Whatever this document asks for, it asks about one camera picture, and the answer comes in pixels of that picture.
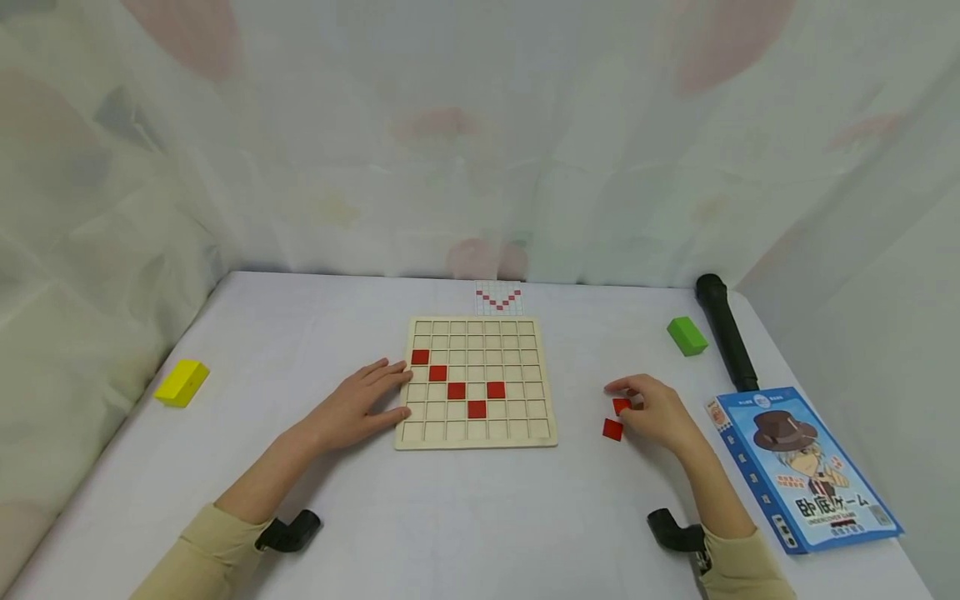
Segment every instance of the yellow block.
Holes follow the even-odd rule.
[[[190,403],[210,369],[196,360],[181,360],[156,388],[154,397],[167,406],[183,408]]]

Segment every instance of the black clamp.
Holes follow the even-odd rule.
[[[256,539],[256,549],[271,548],[277,552],[299,552],[310,543],[324,522],[312,511],[303,510],[289,525],[275,518],[260,537]]]
[[[670,509],[659,509],[647,515],[647,524],[657,543],[674,552],[707,552],[704,528],[690,525],[681,528]]]

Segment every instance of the red tile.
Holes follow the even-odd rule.
[[[464,382],[459,383],[447,383],[446,384],[446,399],[448,400],[463,400],[467,398],[467,384]]]
[[[616,413],[618,417],[620,416],[620,411],[622,411],[625,408],[631,408],[632,406],[633,406],[633,403],[630,401],[629,398],[613,399],[613,411]]]
[[[507,397],[507,386],[504,385],[503,381],[488,381],[487,382],[487,397],[488,398],[505,398]]]
[[[410,357],[411,365],[426,365],[430,362],[430,350],[414,350],[413,356]]]
[[[623,423],[618,423],[615,420],[609,419],[604,420],[603,435],[611,440],[617,440],[619,442],[620,436],[623,435]]]
[[[487,402],[483,400],[470,400],[467,402],[467,418],[468,419],[486,419],[487,418]]]
[[[430,381],[446,381],[446,365],[434,365],[430,367]]]

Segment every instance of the sleeve cuff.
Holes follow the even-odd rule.
[[[757,529],[748,538],[725,540],[704,527],[707,552],[712,568],[701,577],[704,588],[716,590],[718,597],[796,598],[787,584],[780,566],[770,554],[766,541]],[[727,596],[723,592],[733,593]]]
[[[204,506],[180,537],[223,564],[237,564],[251,552],[270,521],[250,525],[213,504]]]

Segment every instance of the red and white pattern card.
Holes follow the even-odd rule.
[[[519,281],[477,281],[477,314],[485,317],[517,317],[523,314],[523,290]]]

